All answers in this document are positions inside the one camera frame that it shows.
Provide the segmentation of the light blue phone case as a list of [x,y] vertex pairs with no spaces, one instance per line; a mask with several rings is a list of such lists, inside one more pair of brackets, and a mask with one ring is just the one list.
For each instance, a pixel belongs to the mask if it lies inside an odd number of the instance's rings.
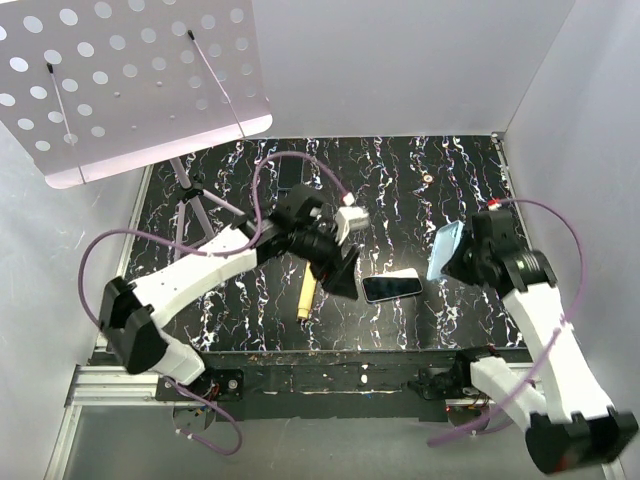
[[426,272],[428,281],[436,281],[444,276],[444,266],[452,259],[459,246],[464,227],[465,224],[457,220],[437,230]]

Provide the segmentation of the black smartphone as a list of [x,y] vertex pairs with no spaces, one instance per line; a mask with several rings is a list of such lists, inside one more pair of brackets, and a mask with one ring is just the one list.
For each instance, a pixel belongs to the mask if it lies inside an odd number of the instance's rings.
[[417,296],[423,290],[418,272],[414,268],[365,277],[362,279],[362,288],[368,303]]

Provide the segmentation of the spare phone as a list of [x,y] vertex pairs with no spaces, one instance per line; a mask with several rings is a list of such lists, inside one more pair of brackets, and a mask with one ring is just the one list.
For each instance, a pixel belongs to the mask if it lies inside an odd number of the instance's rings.
[[285,155],[279,160],[277,191],[289,192],[303,181],[305,160],[299,156]]

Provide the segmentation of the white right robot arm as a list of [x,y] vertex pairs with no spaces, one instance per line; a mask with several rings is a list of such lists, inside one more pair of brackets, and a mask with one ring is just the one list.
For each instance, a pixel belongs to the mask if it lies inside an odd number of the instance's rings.
[[547,257],[522,244],[498,201],[441,227],[427,277],[448,276],[496,292],[523,335],[533,365],[516,374],[491,346],[461,350],[448,372],[464,397],[485,394],[525,435],[531,460],[553,475],[618,459],[639,432],[601,388],[573,333]]

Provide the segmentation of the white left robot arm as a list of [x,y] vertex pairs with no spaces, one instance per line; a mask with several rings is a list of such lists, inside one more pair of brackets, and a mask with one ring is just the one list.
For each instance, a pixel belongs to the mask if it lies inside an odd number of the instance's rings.
[[351,195],[329,220],[321,215],[323,205],[317,191],[297,185],[269,212],[240,217],[169,266],[133,281],[110,280],[98,327],[125,370],[168,377],[188,398],[205,398],[213,386],[209,367],[194,347],[167,333],[165,325],[214,287],[285,253],[307,261],[325,292],[357,299],[359,250],[345,250],[343,244],[350,233],[368,227],[369,215]]

